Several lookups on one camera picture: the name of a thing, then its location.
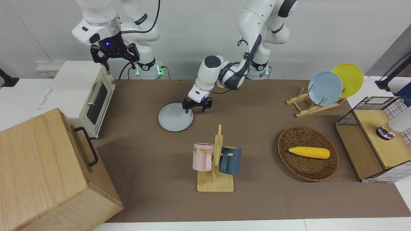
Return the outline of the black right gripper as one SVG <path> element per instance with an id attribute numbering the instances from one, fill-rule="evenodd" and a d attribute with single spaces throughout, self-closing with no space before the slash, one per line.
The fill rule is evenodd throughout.
<path id="1" fill-rule="evenodd" d="M 109 58 L 128 60 L 132 68 L 136 68 L 136 64 L 140 60 L 136 45 L 134 43 L 126 45 L 120 32 L 117 35 L 98 41 L 98 45 L 91 45 L 91 56 L 93 61 L 102 64 L 107 72 L 110 71 Z"/>

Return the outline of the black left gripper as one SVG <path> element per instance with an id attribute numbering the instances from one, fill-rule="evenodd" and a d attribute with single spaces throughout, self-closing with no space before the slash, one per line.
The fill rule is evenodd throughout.
<path id="1" fill-rule="evenodd" d="M 212 98 L 203 98 L 200 102 L 194 101 L 190 98 L 185 98 L 182 103 L 182 108 L 184 109 L 185 113 L 188 114 L 191 108 L 201 106 L 201 112 L 204 114 L 207 109 L 211 108 L 212 103 Z"/>

